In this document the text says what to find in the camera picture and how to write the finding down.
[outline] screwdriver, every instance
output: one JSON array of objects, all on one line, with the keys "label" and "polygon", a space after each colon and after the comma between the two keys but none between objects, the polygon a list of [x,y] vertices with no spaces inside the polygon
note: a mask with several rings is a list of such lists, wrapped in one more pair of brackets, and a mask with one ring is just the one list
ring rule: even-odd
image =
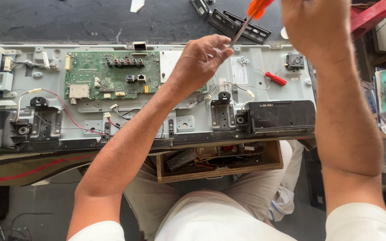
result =
[{"label": "screwdriver", "polygon": [[280,85],[286,85],[286,84],[287,84],[287,81],[285,81],[285,80],[279,78],[279,77],[276,76],[276,75],[271,74],[269,71],[264,72],[263,70],[261,70],[261,69],[255,67],[255,66],[253,66],[253,67],[256,68],[256,69],[258,69],[258,70],[260,70],[261,72],[265,73],[265,76],[266,76],[266,77],[268,77],[269,79],[275,81],[276,83],[278,83],[278,84],[280,84]]},{"label": "screwdriver", "polygon": [[245,21],[244,25],[241,27],[239,32],[236,34],[233,41],[230,43],[229,48],[233,47],[233,45],[238,41],[239,37],[242,35],[244,30],[247,28],[248,24],[252,19],[257,20],[260,19],[261,16],[265,13],[266,8],[271,5],[274,0],[253,0],[248,5],[247,17],[248,19]]}]

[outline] white shirt sleeve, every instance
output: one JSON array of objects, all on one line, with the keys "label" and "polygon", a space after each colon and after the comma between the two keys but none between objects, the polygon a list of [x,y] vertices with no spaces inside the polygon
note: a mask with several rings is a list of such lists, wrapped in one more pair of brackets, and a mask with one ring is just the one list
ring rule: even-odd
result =
[{"label": "white shirt sleeve", "polygon": [[103,221],[85,227],[69,241],[124,241],[124,233],[117,222]]},{"label": "white shirt sleeve", "polygon": [[333,210],[325,223],[326,241],[386,241],[386,211],[368,203]]}]

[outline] forearm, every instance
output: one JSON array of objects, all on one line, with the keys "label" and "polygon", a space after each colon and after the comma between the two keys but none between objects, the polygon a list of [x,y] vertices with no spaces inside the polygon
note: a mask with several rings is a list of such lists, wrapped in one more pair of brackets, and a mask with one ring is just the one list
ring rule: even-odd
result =
[{"label": "forearm", "polygon": [[316,137],[323,165],[377,176],[383,156],[376,121],[367,108],[348,47],[340,62],[317,65]]},{"label": "forearm", "polygon": [[76,195],[121,196],[144,162],[164,119],[178,102],[178,97],[163,85],[99,152]]}]

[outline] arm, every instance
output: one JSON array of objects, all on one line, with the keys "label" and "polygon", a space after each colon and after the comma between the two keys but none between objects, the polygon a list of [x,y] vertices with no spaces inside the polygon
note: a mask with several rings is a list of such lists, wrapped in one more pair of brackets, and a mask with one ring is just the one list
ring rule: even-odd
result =
[{"label": "arm", "polygon": [[379,130],[360,88],[350,36],[349,0],[282,0],[293,46],[317,70],[316,139],[327,215],[365,202],[385,209]]},{"label": "arm", "polygon": [[123,191],[144,162],[162,122],[180,101],[210,80],[233,53],[225,45],[229,42],[228,37],[211,35],[187,43],[168,81],[111,138],[79,183],[67,240],[97,222],[120,223]]}]

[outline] green circuit board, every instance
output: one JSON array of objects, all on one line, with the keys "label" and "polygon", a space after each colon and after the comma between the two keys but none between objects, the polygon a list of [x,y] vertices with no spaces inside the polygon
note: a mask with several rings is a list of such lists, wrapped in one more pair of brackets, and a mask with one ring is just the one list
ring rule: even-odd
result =
[{"label": "green circuit board", "polygon": [[[163,85],[159,51],[75,51],[66,56],[66,62],[65,100],[131,99],[139,93],[156,93]],[[198,91],[206,90],[205,85]]]}]

